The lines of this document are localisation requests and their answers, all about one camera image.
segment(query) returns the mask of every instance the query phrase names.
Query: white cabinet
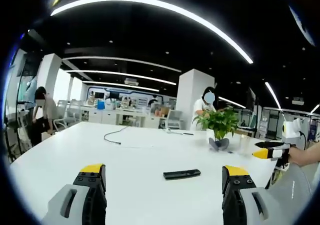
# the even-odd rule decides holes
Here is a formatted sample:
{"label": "white cabinet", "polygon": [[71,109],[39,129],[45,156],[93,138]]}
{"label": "white cabinet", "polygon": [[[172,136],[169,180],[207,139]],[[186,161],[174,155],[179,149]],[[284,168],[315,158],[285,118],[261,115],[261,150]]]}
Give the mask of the white cabinet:
{"label": "white cabinet", "polygon": [[89,111],[89,119],[90,123],[100,124],[102,122],[103,111],[91,110]]}
{"label": "white cabinet", "polygon": [[156,116],[146,116],[144,119],[143,127],[150,129],[159,128],[160,117]]}
{"label": "white cabinet", "polygon": [[117,114],[114,111],[103,111],[102,113],[102,123],[117,125]]}

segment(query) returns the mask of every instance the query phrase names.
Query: green leaves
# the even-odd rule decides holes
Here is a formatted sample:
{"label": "green leaves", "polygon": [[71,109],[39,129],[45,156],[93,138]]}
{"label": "green leaves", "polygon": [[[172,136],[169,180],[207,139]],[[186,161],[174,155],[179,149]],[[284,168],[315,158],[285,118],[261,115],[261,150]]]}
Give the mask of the green leaves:
{"label": "green leaves", "polygon": [[223,139],[227,133],[232,133],[233,136],[238,127],[237,114],[230,106],[219,111],[203,111],[203,114],[195,117],[193,121],[201,124],[204,130],[213,130],[218,140]]}

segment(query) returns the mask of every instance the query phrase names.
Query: dark hair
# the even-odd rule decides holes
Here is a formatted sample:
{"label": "dark hair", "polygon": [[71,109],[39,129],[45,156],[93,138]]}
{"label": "dark hair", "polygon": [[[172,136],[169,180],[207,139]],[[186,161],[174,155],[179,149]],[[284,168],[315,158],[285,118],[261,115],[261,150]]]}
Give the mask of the dark hair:
{"label": "dark hair", "polygon": [[206,93],[209,93],[209,92],[212,92],[214,94],[215,93],[215,89],[212,86],[208,86],[203,92],[203,95],[202,95],[202,99],[203,100],[205,99]]}
{"label": "dark hair", "polygon": [[34,99],[35,100],[43,100],[45,99],[45,94],[47,94],[46,89],[43,86],[40,86],[36,89],[34,93]]}

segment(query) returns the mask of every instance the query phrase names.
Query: ceiling light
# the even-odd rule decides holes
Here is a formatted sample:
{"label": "ceiling light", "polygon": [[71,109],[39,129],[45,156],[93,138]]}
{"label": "ceiling light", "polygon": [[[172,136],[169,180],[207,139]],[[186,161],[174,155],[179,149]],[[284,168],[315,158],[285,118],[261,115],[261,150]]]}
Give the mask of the ceiling light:
{"label": "ceiling light", "polygon": [[165,84],[171,84],[171,85],[177,85],[175,82],[166,81],[158,78],[153,78],[149,76],[140,76],[140,75],[134,75],[129,73],[123,73],[123,72],[116,72],[116,71],[97,71],[97,70],[66,70],[67,73],[96,73],[96,74],[114,74],[114,75],[122,75],[122,76],[128,76],[128,77],[135,77],[140,79],[148,79],[153,80]]}
{"label": "ceiling light", "polygon": [[113,86],[120,86],[120,87],[127,87],[127,88],[134,88],[134,89],[144,89],[144,90],[150,90],[154,92],[159,92],[158,89],[143,87],[143,86],[132,86],[127,84],[120,84],[120,83],[112,83],[112,82],[102,82],[102,81],[83,81],[85,84],[104,84],[104,85],[113,85]]}
{"label": "ceiling light", "polygon": [[216,26],[214,26],[213,24],[211,24],[210,22],[208,22],[207,20],[195,15],[194,13],[185,10],[181,7],[175,6],[173,4],[167,3],[167,2],[163,2],[163,1],[159,1],[159,0],[78,0],[78,1],[74,1],[71,2],[69,4],[66,4],[64,6],[61,6],[57,9],[55,9],[52,13],[51,16],[54,16],[62,11],[74,8],[74,7],[78,7],[81,5],[85,5],[85,4],[91,4],[91,3],[98,3],[98,2],[107,2],[107,1],[115,1],[115,2],[133,2],[133,3],[142,3],[142,4],[148,4],[148,5],[152,5],[152,6],[156,6],[156,7],[161,7],[164,9],[168,9],[170,11],[176,12],[178,14],[181,14],[185,17],[188,17],[200,24],[202,24],[203,26],[205,26],[206,28],[210,29],[211,31],[213,31],[214,33],[216,33],[218,36],[220,36],[222,39],[224,39],[227,43],[229,43],[235,50],[237,50],[238,53],[241,54],[241,56],[243,56],[243,58],[249,63],[249,64],[253,64],[252,59],[245,53],[245,51],[242,50],[241,47],[239,47],[238,44],[235,43],[235,41],[233,41],[227,34],[225,34],[223,31],[221,31],[219,28],[217,28]]}
{"label": "ceiling light", "polygon": [[225,98],[223,98],[223,97],[221,97],[221,96],[219,96],[219,99],[220,99],[220,100],[223,100],[223,101],[226,101],[226,102],[228,102],[228,103],[231,103],[231,104],[237,105],[237,106],[239,106],[240,108],[243,108],[243,109],[245,109],[245,108],[246,108],[245,106],[242,106],[242,105],[241,105],[241,104],[239,104],[239,103],[236,103],[236,102],[234,102],[234,101],[230,101],[230,100],[225,99]]}
{"label": "ceiling light", "polygon": [[275,103],[276,103],[276,105],[278,106],[278,108],[279,108],[280,110],[282,110],[282,108],[280,107],[280,103],[278,102],[278,99],[277,99],[277,97],[276,97],[276,95],[275,95],[274,91],[272,90],[272,88],[271,88],[270,84],[269,84],[267,81],[266,81],[264,84],[265,84],[265,85],[266,85],[266,87],[269,89],[269,91],[270,91],[270,93],[271,93],[271,95],[272,95],[273,99],[275,100]]}
{"label": "ceiling light", "polygon": [[315,106],[314,109],[312,109],[312,111],[310,112],[310,114],[313,114],[318,108],[319,108],[320,104],[318,104],[317,106]]}
{"label": "ceiling light", "polygon": [[178,73],[181,73],[182,71],[179,69],[175,69],[169,66],[164,66],[148,61],[141,61],[141,60],[135,60],[135,59],[130,59],[130,58],[123,58],[123,57],[113,57],[113,56],[73,56],[73,57],[65,57],[62,60],[71,60],[71,59],[106,59],[106,60],[119,60],[119,61],[127,61],[127,62],[133,62],[133,63],[140,63],[140,64],[147,64],[163,69],[169,69]]}

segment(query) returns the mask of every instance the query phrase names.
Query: black ceiling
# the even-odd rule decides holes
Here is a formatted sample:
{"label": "black ceiling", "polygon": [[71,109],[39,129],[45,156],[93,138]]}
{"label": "black ceiling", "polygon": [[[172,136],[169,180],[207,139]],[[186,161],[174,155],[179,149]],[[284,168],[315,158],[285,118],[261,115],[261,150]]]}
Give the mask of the black ceiling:
{"label": "black ceiling", "polygon": [[[77,0],[62,0],[57,7],[74,1]],[[264,107],[276,107],[265,82],[271,84],[282,108],[309,112],[320,102],[315,93],[319,51],[304,38],[283,0],[160,1],[182,7],[216,25],[251,57],[253,64],[201,24],[163,8],[130,2],[87,4],[48,16],[34,27],[47,44],[39,47],[25,36],[22,49],[36,53],[42,49],[43,53],[55,52],[63,58],[135,59],[182,73],[197,69],[216,78],[220,96],[243,105],[250,86]],[[136,62],[70,61],[81,70],[122,72],[175,83],[182,74]],[[125,79],[107,74],[88,76],[98,82],[123,83]],[[139,86],[160,89],[161,94],[177,95],[178,85],[138,81]],[[303,97],[304,105],[292,105],[293,97]]]}

